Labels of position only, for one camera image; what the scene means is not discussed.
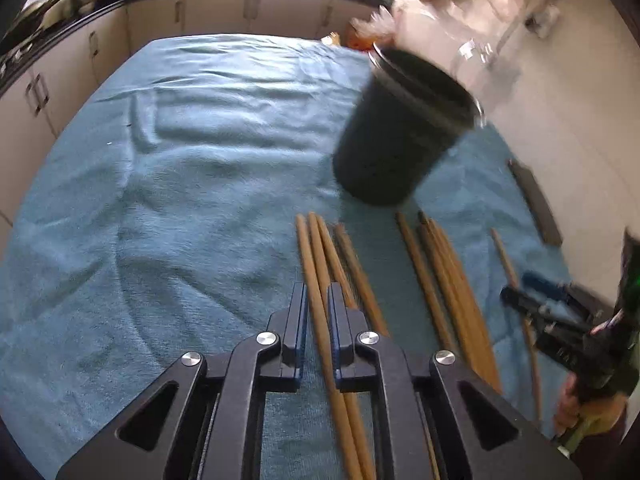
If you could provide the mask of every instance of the floor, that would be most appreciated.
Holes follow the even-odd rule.
[[[574,279],[613,301],[623,231],[640,234],[640,48],[608,0],[559,0],[558,7],[546,40],[521,27],[492,70],[472,60],[459,79],[534,171]],[[420,20],[428,32],[409,38],[415,23],[406,24],[403,41],[449,67],[460,37],[413,17]],[[640,409],[636,394],[630,416]]]

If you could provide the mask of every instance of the metal bolt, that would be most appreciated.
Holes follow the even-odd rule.
[[[449,350],[440,350],[436,352],[436,361],[441,365],[452,365],[456,361],[456,356]]]
[[[180,362],[185,366],[195,366],[202,357],[197,352],[187,352],[180,358]]]
[[[358,336],[358,339],[365,345],[375,345],[378,341],[380,341],[380,336],[376,332],[367,330],[366,332],[360,334]]]
[[[260,332],[255,337],[255,340],[258,342],[258,344],[267,346],[274,344],[277,338],[278,336],[276,336],[273,332]]]

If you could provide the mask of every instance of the wooden dowel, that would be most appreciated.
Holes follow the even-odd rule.
[[[376,297],[373,294],[373,289],[371,288],[369,279],[360,265],[356,251],[353,249],[353,244],[347,234],[347,229],[344,228],[343,224],[336,224],[334,232],[335,238],[338,240],[340,250],[347,261],[347,268],[349,269],[351,277],[356,284],[356,288],[358,289],[358,293],[362,299],[362,306],[364,307],[364,311],[367,313],[367,317],[369,318],[373,330],[378,332],[380,335],[388,336],[389,330],[386,327],[385,318],[382,316],[382,312],[380,311]]]
[[[498,231],[491,229],[491,236],[494,239],[495,248],[500,256],[504,273],[507,275],[507,280],[511,286],[520,286],[520,280],[518,275],[509,259],[502,239],[498,234]],[[533,392],[533,400],[536,407],[536,422],[538,427],[542,426],[542,390],[540,387],[540,367],[538,366],[538,355],[536,354],[536,341],[531,333],[531,328],[526,319],[521,318],[522,335],[524,336],[527,349],[529,350],[529,361],[531,363],[531,388]]]
[[[320,237],[322,238],[322,245],[324,247],[324,255],[329,261],[331,272],[334,278],[340,283],[342,288],[342,294],[344,296],[344,304],[347,308],[357,308],[355,298],[351,286],[347,281],[347,275],[344,273],[342,263],[338,257],[338,253],[335,250],[334,241],[331,238],[329,229],[324,222],[324,219],[320,215],[316,215],[317,227],[320,231]],[[344,394],[344,400],[347,405],[347,412],[349,413],[349,424],[351,425],[351,433],[353,433],[353,439],[356,445],[356,452],[358,454],[358,460],[360,462],[360,469],[362,476],[366,480],[374,480],[376,477],[376,469],[373,465],[371,458],[371,452],[369,450],[369,441],[367,440],[367,432],[364,428],[362,416],[360,415],[360,405],[358,403],[357,394]]]
[[[423,225],[427,225],[429,219],[427,218],[427,215],[424,214],[424,211],[419,210],[418,211],[418,221],[423,224]]]
[[[320,294],[322,294],[324,312],[327,313],[328,289],[329,285],[331,285],[331,278],[329,277],[329,268],[326,266],[324,249],[322,248],[322,238],[320,237],[320,230],[318,229],[317,215],[311,212],[309,213],[308,218],[309,232],[311,235],[311,250],[313,252],[314,263],[316,265],[318,285],[320,286]]]
[[[500,374],[498,373],[498,367],[495,363],[494,349],[491,345],[489,331],[484,322],[482,312],[480,312],[480,308],[478,307],[478,302],[471,289],[471,285],[466,278],[462,263],[444,229],[433,219],[429,220],[428,225],[429,224],[433,226],[434,234],[438,237],[438,244],[444,252],[447,271],[452,279],[460,305],[468,319],[468,325],[476,340],[476,345],[479,348],[487,382],[491,384],[496,392],[501,393]]]
[[[322,238],[324,254],[326,256],[326,260],[329,262],[329,268],[331,269],[335,281],[340,283],[340,286],[342,287],[344,304],[347,306],[347,308],[357,308],[358,304],[356,303],[353,291],[351,290],[351,285],[347,280],[347,275],[342,268],[342,263],[340,261],[340,258],[338,257],[338,253],[335,250],[334,240],[331,238],[329,229],[321,216],[317,216],[316,218],[318,218],[318,227],[320,229],[320,236]]]
[[[473,371],[487,380],[481,351],[478,348],[470,320],[465,315],[458,294],[456,293],[456,288],[449,275],[444,252],[440,247],[440,241],[430,226],[420,225],[418,230],[420,231],[420,237],[426,244],[426,249],[430,255],[431,264],[433,265],[434,273],[440,285],[440,290],[451,312],[456,333],[458,334],[458,341],[462,347],[466,362]]]
[[[406,222],[404,214],[401,212],[396,213],[396,222],[398,223],[398,228],[400,229],[402,239],[406,245],[406,250],[409,253],[412,264],[414,265],[414,271],[418,277],[418,283],[420,284],[425,302],[436,327],[436,332],[440,339],[440,345],[444,349],[451,350],[453,353],[458,353],[458,345],[455,343],[455,340],[451,335],[451,331],[449,330],[447,318],[444,315],[444,311],[436,293],[435,284],[433,283],[426,264],[422,259],[420,249],[415,241],[414,234]]]
[[[314,322],[316,343],[318,344],[321,358],[324,384],[329,397],[335,432],[338,435],[338,442],[342,449],[344,468],[350,480],[362,480],[360,462],[358,461],[358,454],[356,452],[353,434],[351,433],[346,404],[342,394],[336,390],[334,384],[329,329],[326,323],[324,307],[322,306],[322,295],[320,294],[316,268],[311,254],[309,233],[306,228],[305,218],[302,215],[296,215],[296,231],[298,232],[300,259],[302,260],[302,268],[305,275],[311,317]]]

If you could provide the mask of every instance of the hand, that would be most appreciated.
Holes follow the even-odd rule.
[[[576,380],[575,374],[570,374],[560,390],[558,408],[554,415],[556,434],[561,435],[567,428],[574,427],[579,416],[593,421],[586,434],[609,431],[620,418],[627,397],[623,394],[615,394],[613,397],[590,400],[580,405],[578,398],[574,395]]]

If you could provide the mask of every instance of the kitchen cabinet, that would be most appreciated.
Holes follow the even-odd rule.
[[[184,34],[249,32],[251,0],[184,0]]]
[[[2,95],[0,117],[0,220],[5,216],[13,222],[33,177],[56,141],[44,109],[38,106],[30,72],[22,74]]]
[[[2,263],[2,257],[4,256],[4,248],[9,241],[9,235],[11,234],[11,226],[4,218],[0,216],[0,264]]]
[[[160,38],[182,34],[183,0],[140,0],[127,6],[131,53]]]
[[[87,48],[98,85],[129,58],[127,11],[119,7],[88,25]]]
[[[89,25],[85,25],[30,67],[36,90],[41,98],[48,99],[44,110],[56,135],[98,87],[88,44]]]
[[[353,0],[325,0],[318,38],[324,38],[331,32],[337,32],[344,42],[351,18],[369,21],[371,13],[376,11],[375,7],[369,7]]]
[[[254,0],[249,32],[290,38],[318,38],[325,0]]]

